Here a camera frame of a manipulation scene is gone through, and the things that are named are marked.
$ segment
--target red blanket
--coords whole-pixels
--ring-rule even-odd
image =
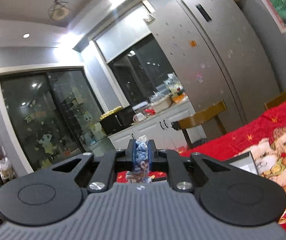
[[[259,165],[260,175],[274,180],[286,191],[286,102],[266,111],[248,125],[183,152],[181,156],[200,152],[218,160],[226,160],[247,150],[251,150]],[[164,174],[154,172],[150,175],[160,177]],[[124,172],[118,175],[117,182],[126,182]],[[286,212],[280,223],[286,229]]]

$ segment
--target kitchen cabinet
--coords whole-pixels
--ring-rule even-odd
[[[129,145],[130,139],[137,139],[138,137],[135,135],[132,129],[126,129],[121,131],[115,135],[109,136],[113,146],[115,149],[126,149]]]
[[[130,139],[138,139],[143,135],[153,139],[157,149],[177,149],[186,146],[187,143],[182,131],[174,130],[171,122],[181,120],[192,114],[195,114],[195,111],[189,101],[174,105],[145,121],[109,136],[109,138],[116,149],[127,148]],[[201,138],[206,138],[202,126],[187,129],[187,132],[192,143]]]

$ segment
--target door frame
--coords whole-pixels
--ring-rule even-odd
[[[93,80],[91,74],[89,73],[88,69],[86,68],[86,65],[84,62],[73,62],[73,63],[51,63],[51,64],[38,64],[38,65],[24,65],[24,66],[14,66],[14,67],[4,67],[0,68],[0,76],[2,75],[8,75],[8,74],[15,74],[15,73],[24,73],[24,72],[32,72],[32,71],[51,71],[51,70],[65,70],[65,69],[75,69],[75,68],[82,68],[87,80],[89,81],[89,84],[91,88],[93,89],[93,92],[95,96],[97,97],[99,103],[101,104],[104,111],[108,111],[108,107],[106,103],[104,102],[102,95]],[[14,128],[12,126],[10,117],[7,113],[6,105],[3,98],[2,93],[2,87],[0,82],[0,111],[1,116],[4,121],[6,131],[10,137],[10,140],[15,148],[15,151],[17,152],[25,170],[27,173],[34,172],[30,163],[27,160],[27,157],[25,156],[23,149],[19,143],[18,138],[16,137]]]

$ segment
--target refrigerator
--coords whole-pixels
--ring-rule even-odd
[[[259,117],[280,94],[253,28],[233,0],[173,0],[146,23],[180,79],[195,111],[224,99],[228,132]],[[208,139],[221,136],[214,120]]]

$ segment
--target microwave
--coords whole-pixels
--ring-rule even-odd
[[[122,131],[133,123],[134,110],[131,106],[111,114],[100,121],[100,124],[107,136]]]

